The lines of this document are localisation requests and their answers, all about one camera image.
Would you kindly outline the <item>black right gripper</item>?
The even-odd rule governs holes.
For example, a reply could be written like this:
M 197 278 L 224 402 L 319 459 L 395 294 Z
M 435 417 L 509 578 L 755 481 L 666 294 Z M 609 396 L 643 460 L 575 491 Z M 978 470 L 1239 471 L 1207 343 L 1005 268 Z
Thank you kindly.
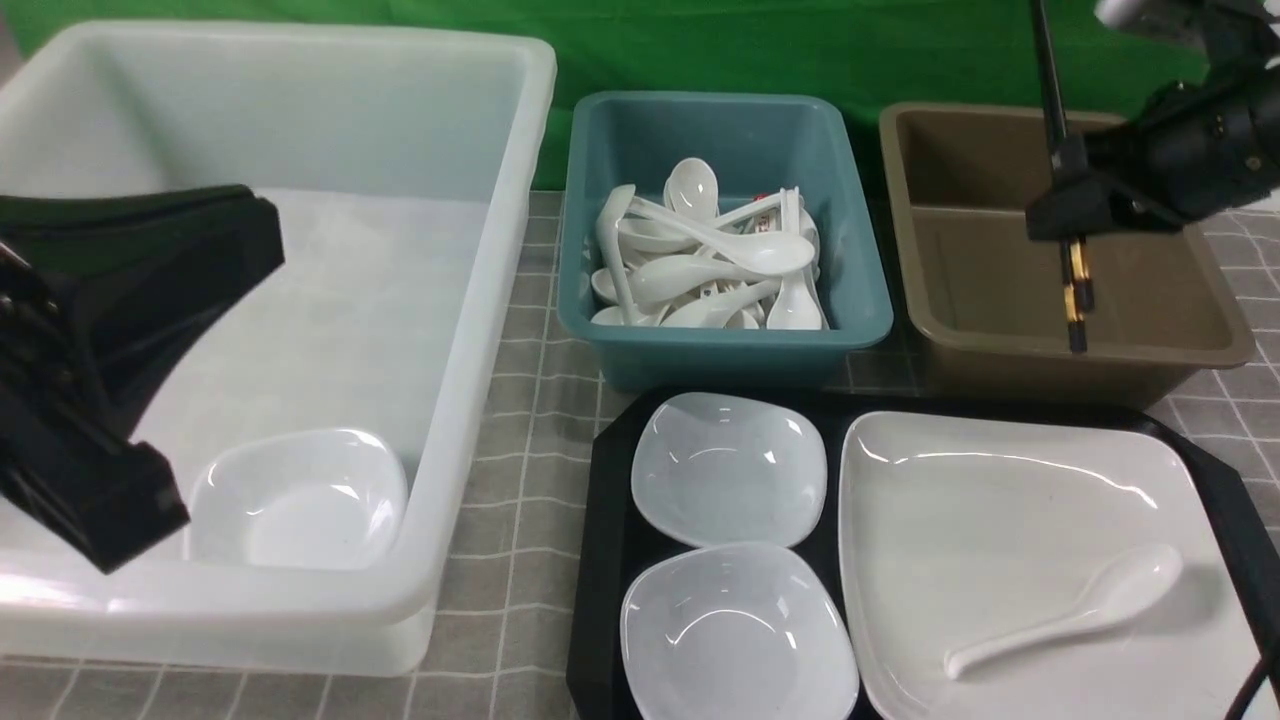
M 1171 234 L 1265 199 L 1279 184 L 1277 94 L 1276 70 L 1170 86 L 1133 120 L 1065 133 L 1050 190 L 1027 208 L 1029 238 Z

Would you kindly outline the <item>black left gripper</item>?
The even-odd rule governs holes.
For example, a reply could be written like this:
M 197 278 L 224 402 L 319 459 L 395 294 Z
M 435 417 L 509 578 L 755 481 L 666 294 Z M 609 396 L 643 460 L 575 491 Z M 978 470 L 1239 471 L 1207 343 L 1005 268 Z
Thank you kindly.
M 182 359 L 284 264 L 243 184 L 1 201 L 3 496 L 111 574 L 189 523 L 132 434 Z

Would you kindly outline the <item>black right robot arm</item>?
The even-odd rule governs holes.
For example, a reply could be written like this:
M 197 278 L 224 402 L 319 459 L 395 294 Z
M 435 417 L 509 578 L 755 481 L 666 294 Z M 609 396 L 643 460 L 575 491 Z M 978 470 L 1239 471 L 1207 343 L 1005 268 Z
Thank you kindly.
M 1108 128 L 1068 128 L 1046 5 L 1030 5 L 1051 186 L 1025 210 L 1034 242 L 1176 233 L 1279 184 L 1277 18 L 1260 1 L 1100 1 L 1108 28 L 1190 47 L 1210 64 Z

